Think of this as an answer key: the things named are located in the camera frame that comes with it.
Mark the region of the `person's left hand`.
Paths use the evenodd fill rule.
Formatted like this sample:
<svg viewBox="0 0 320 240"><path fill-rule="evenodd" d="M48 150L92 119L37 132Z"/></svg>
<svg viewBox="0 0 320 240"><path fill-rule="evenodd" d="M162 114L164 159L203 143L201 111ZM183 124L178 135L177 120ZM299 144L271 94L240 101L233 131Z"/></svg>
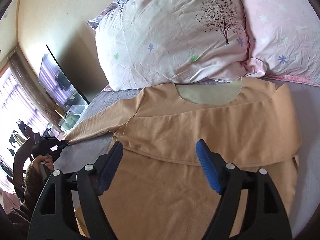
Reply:
<svg viewBox="0 0 320 240"><path fill-rule="evenodd" d="M39 163L45 162L45 166L53 171L54 170L54 164L53 164L53 158L51 155L38 155L34 160L33 160L33 167L35 170L40 173L39 169Z"/></svg>

